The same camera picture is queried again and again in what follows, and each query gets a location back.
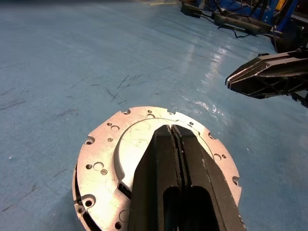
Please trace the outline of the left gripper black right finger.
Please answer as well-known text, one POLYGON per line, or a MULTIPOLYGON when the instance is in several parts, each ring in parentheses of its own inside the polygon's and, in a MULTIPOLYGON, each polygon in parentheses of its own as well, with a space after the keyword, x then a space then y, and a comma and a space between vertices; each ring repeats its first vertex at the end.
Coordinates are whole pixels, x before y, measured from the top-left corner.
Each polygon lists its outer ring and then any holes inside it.
POLYGON ((217 163, 192 130, 171 127, 181 173, 179 231, 244 231, 234 170, 217 163))

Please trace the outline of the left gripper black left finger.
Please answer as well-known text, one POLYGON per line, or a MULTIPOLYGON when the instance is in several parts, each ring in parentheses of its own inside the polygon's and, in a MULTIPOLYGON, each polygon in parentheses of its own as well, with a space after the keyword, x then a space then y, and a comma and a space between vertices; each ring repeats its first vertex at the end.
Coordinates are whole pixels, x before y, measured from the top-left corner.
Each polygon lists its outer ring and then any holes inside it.
POLYGON ((168 125, 158 128, 133 179, 128 230, 176 231, 180 220, 180 182, 174 139, 168 125))

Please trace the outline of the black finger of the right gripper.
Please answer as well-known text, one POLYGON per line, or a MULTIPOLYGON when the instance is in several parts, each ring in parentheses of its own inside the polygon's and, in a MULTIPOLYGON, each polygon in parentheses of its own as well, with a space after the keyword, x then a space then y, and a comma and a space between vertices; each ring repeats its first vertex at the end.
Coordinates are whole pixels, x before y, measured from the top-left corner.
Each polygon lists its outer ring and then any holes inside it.
POLYGON ((308 90, 308 50, 261 54, 230 74, 225 85, 242 95, 265 99, 308 90))

